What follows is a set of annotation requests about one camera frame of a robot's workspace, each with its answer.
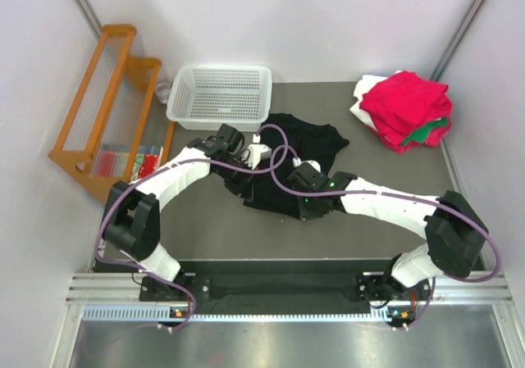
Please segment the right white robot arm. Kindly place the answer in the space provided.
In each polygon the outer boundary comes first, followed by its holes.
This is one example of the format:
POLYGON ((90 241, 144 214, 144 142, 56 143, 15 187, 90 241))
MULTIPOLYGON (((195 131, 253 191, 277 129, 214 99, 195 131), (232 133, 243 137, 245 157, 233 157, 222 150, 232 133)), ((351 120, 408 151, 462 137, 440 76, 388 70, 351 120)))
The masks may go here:
POLYGON ((442 274, 467 279, 486 241, 487 228, 455 191, 410 196, 351 173, 328 176, 315 161, 299 159, 293 160, 288 180, 299 192, 299 214, 305 220, 340 211, 399 226, 422 239, 414 250, 393 257, 384 275, 365 286, 364 295, 374 301, 403 298, 423 280, 442 274))

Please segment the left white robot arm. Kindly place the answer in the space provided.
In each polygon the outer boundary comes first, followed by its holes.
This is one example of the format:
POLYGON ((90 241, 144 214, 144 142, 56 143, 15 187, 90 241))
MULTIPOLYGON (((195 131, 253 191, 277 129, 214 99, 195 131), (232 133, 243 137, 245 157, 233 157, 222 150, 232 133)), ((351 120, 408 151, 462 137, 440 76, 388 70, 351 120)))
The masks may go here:
POLYGON ((152 299, 190 298, 185 271, 161 243, 163 209, 210 175, 219 176, 231 193, 240 196, 271 153, 258 134, 246 143, 237 129, 221 125, 215 134, 190 141, 153 173, 129 183, 117 181, 107 196, 97 240, 123 253, 122 265, 144 273, 142 285, 152 299))

